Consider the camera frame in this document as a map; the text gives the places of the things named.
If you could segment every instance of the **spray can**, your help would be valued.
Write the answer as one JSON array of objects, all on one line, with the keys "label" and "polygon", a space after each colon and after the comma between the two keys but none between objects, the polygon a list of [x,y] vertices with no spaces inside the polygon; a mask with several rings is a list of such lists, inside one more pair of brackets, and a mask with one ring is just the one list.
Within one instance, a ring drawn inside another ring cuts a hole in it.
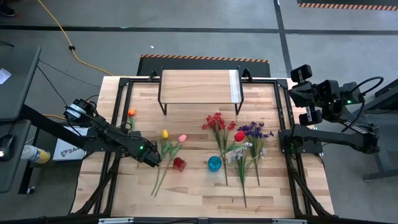
[{"label": "spray can", "polygon": [[27,159],[39,164],[45,164],[49,161],[51,154],[43,149],[35,146],[25,145],[21,155],[21,159]]}]

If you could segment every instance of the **concrete floor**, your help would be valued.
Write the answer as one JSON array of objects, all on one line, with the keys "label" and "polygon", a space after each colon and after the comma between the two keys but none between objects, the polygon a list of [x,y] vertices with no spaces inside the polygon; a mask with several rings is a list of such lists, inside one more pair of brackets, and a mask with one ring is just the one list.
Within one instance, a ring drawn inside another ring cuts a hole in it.
[{"label": "concrete floor", "polygon": [[[183,27],[278,29],[273,0],[43,0],[66,26]],[[299,8],[293,0],[279,0],[285,29],[398,30],[398,12]],[[37,1],[10,5],[15,18],[0,17],[1,24],[51,25],[54,21]],[[341,84],[382,75],[382,86],[397,78],[398,35],[286,35],[291,66],[312,66],[312,82],[335,79]],[[79,57],[116,75],[136,73],[141,54],[209,55],[266,58],[272,77],[286,77],[279,34],[250,32],[68,32]],[[78,63],[59,31],[0,30],[0,40],[18,47],[39,45],[41,59],[94,85],[103,73]],[[98,94],[99,88],[68,78],[39,63],[66,101]],[[34,77],[27,104],[41,113],[62,114],[63,103],[40,73]],[[384,130],[380,144],[396,145],[395,115],[372,116]],[[339,131],[326,121],[319,129]],[[345,218],[398,223],[398,177],[364,183],[362,176],[377,171],[372,156],[348,147],[325,146],[326,176],[335,213]],[[79,167],[58,167],[38,172],[33,195],[0,195],[1,220],[65,215],[73,202]]]}]

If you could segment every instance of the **orange and black striped tape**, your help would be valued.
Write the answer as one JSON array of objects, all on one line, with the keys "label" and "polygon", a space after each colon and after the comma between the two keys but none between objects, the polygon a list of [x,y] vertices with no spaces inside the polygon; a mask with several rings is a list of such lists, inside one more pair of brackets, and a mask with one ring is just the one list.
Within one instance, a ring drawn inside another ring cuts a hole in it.
[{"label": "orange and black striped tape", "polygon": [[252,58],[228,58],[228,57],[206,57],[206,56],[182,56],[182,55],[141,55],[141,58],[179,58],[179,59],[201,59],[201,60],[227,60],[238,62],[265,62],[266,59],[252,59]]},{"label": "orange and black striped tape", "polygon": [[373,6],[358,4],[325,4],[325,3],[300,3],[300,7],[314,7],[323,9],[362,9],[362,10],[387,10],[398,11],[398,6]]}]

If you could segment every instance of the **blue glass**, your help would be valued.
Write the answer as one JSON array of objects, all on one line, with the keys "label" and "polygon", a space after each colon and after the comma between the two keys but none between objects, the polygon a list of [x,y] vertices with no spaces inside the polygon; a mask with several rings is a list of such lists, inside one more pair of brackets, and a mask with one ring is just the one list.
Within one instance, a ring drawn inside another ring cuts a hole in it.
[{"label": "blue glass", "polygon": [[208,169],[212,172],[217,172],[220,169],[221,164],[221,159],[218,156],[212,156],[208,161]]}]

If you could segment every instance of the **wooden tabletop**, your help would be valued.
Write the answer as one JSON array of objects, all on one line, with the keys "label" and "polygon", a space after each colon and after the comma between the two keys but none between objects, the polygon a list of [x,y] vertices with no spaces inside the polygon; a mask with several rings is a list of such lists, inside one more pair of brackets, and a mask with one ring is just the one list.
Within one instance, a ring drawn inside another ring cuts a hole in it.
[{"label": "wooden tabletop", "polygon": [[163,70],[162,103],[240,103],[237,70]]},{"label": "wooden tabletop", "polygon": [[[104,77],[99,94],[98,112],[108,122],[111,121],[118,82],[119,77]],[[276,133],[280,129],[273,85],[244,84],[244,103],[238,116],[235,115],[234,105],[174,105],[169,108],[169,114],[164,116],[157,102],[158,86],[157,83],[134,84],[130,104],[136,110],[136,130],[142,131],[142,135],[150,140],[159,140],[163,129],[169,130],[171,139],[186,134],[188,139],[177,156],[185,160],[187,166],[182,173],[168,170],[158,196],[154,198],[150,193],[155,184],[157,168],[138,164],[129,157],[121,159],[112,216],[294,217],[286,163],[280,153],[277,135],[267,139],[265,144],[268,153],[259,164],[261,186],[257,184],[254,170],[248,171],[245,183],[247,208],[244,207],[241,184],[234,168],[227,167],[226,186],[223,170],[210,173],[206,166],[211,156],[219,154],[213,135],[201,128],[207,115],[220,111],[227,123],[235,121],[242,126],[258,121],[265,123],[265,130]],[[282,104],[286,114],[284,100]],[[305,110],[293,109],[295,120],[298,121],[298,115]],[[289,128],[286,116],[285,123]],[[103,157],[103,152],[96,152],[83,161],[72,211],[78,210],[97,187]],[[325,171],[319,158],[303,154],[303,164],[308,187],[325,209],[333,213]],[[161,165],[161,174],[165,165],[165,162]],[[304,211],[301,191],[299,200]]]}]

